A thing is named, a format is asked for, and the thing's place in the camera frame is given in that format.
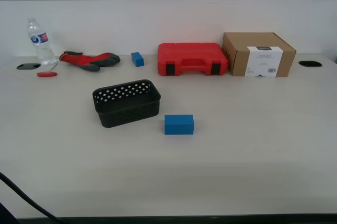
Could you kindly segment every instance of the red plastic case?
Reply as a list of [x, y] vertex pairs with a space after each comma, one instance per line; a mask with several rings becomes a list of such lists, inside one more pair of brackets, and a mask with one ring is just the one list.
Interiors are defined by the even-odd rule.
[[223, 75], [228, 60], [216, 43], [160, 44], [158, 73], [180, 75], [184, 71], [202, 71], [206, 75]]

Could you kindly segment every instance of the black basket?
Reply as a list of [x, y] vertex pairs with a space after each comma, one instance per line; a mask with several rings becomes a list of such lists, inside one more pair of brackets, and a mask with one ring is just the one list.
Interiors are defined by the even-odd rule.
[[160, 94], [147, 79], [103, 87], [93, 92], [95, 109], [105, 128], [156, 116]]

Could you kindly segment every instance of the blue block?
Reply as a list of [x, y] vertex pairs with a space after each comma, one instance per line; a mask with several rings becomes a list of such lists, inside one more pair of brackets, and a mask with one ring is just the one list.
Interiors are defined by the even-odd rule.
[[144, 66], [144, 59], [139, 52], [131, 53], [131, 58], [136, 67]]
[[166, 135], [192, 135], [193, 131], [193, 115], [165, 115]]

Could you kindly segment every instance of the plastic bottle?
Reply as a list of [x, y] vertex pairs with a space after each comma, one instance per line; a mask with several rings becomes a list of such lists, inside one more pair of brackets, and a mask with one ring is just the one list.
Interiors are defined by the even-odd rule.
[[49, 46], [46, 30], [35, 18], [28, 19], [28, 35], [36, 48], [38, 60], [42, 65], [50, 65], [57, 61]]

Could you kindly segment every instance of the work glove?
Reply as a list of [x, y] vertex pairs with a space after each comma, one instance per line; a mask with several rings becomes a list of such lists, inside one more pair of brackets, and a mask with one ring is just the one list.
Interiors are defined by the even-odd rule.
[[113, 66], [119, 63], [120, 57], [113, 53], [103, 53], [98, 56], [86, 56], [82, 52], [64, 52], [60, 56], [60, 61], [77, 65], [78, 67], [91, 72], [97, 72], [101, 67]]

